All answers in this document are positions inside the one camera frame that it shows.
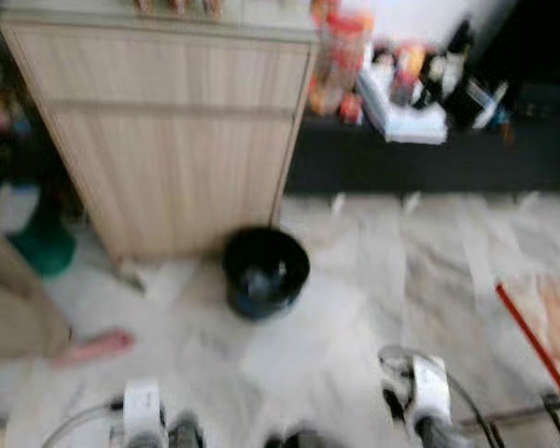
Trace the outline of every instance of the black bucket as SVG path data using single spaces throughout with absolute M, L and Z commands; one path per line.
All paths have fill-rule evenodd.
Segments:
M 223 267 L 229 305 L 252 320 L 288 308 L 310 269 L 307 254 L 294 238 L 264 227 L 232 235 L 224 250 Z

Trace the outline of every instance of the bare foot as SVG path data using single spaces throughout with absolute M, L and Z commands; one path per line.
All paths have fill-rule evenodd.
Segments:
M 53 367 L 69 367 L 104 357 L 114 357 L 131 349 L 134 336 L 122 329 L 113 329 L 83 343 L 68 347 L 51 361 Z

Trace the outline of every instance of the light wood cabinet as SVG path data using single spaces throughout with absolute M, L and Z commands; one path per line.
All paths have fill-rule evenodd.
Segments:
M 290 119 L 74 110 L 54 122 L 115 253 L 211 251 L 228 229 L 270 220 Z
M 47 100 L 290 109 L 309 47 L 235 38 L 18 26 Z
M 313 38 L 22 10 L 1 29 L 115 262 L 273 222 Z

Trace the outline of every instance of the wire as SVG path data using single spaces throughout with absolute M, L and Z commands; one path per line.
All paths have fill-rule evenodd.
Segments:
M 487 425 L 487 422 L 483 418 L 482 413 L 477 408 L 477 405 L 475 404 L 473 399 L 467 393 L 465 388 L 456 380 L 456 378 L 454 378 L 454 376 L 452 376 L 450 373 L 448 373 L 448 371 L 443 366 L 441 366 L 438 362 L 436 362 L 435 359 L 429 357 L 425 353 L 419 352 L 418 350 L 415 350 L 415 349 L 409 348 L 409 347 L 404 347 L 402 345 L 387 345 L 387 346 L 383 347 L 382 349 L 380 349 L 380 352 L 378 353 L 378 358 L 380 358 L 380 363 L 382 365 L 386 365 L 389 369 L 394 370 L 393 366 L 385 364 L 386 359 L 391 358 L 391 357 L 392 358 L 395 358 L 395 357 L 420 357 L 420 358 L 424 359 L 425 361 L 427 361 L 436 370 L 439 370 L 440 372 L 443 372 L 446 375 L 446 379 L 448 380 L 448 384 L 467 403 L 467 405 L 473 411 L 473 414 L 475 415 L 475 419 L 477 420 L 479 425 L 482 427 L 483 433 L 485 434 L 485 437 L 487 438 L 487 443 L 489 444 L 490 448 L 496 448 L 497 447 L 493 438 L 492 438 L 492 433 L 489 430 L 489 426 Z
M 91 406 L 88 409 L 76 413 L 60 424 L 44 441 L 41 448 L 52 448 L 56 443 L 68 432 L 76 427 L 80 427 L 91 420 L 101 417 L 107 417 L 111 413 L 116 413 L 122 410 L 122 399 L 113 399 L 108 403 Z

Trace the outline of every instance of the black counter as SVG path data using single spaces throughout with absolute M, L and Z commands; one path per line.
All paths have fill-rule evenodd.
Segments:
M 516 120 L 513 140 L 450 133 L 442 145 L 387 143 L 362 126 L 305 114 L 287 193 L 560 191 L 560 119 Z

